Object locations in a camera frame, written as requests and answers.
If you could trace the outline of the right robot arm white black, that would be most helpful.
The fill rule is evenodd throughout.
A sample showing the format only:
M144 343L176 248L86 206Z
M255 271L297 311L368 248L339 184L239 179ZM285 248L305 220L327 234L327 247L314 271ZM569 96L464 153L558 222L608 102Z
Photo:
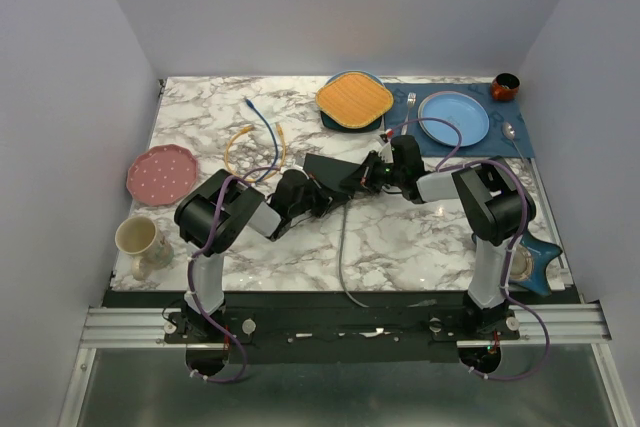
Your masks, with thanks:
M387 149L389 162L381 153L370 152L340 181L340 187L367 193L395 187L414 204L460 201L476 237L474 274L467 290L473 306L461 312L460 326L471 338L485 337L496 327L492 309L507 301L513 253L535 215L535 205L517 176L498 158L446 172L427 171L414 137L393 138Z

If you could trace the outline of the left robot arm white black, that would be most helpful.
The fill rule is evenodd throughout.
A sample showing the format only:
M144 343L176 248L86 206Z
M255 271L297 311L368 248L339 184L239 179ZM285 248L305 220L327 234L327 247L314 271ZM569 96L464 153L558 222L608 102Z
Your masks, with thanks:
M300 169L286 170L269 197L224 169L189 194L174 215L181 239L192 247L185 302L194 311L188 331L201 342L220 334L222 319L216 311L224 304L224 254L244 229L276 241L297 218L320 218L338 199L337 192Z

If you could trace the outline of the black network switch box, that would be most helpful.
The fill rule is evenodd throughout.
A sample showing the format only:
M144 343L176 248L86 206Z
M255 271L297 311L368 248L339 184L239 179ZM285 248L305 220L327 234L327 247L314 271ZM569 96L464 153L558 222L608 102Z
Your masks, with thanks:
M352 199L358 188L351 177L360 165L316 154L306 154L304 171L313 177L323 191L333 198Z

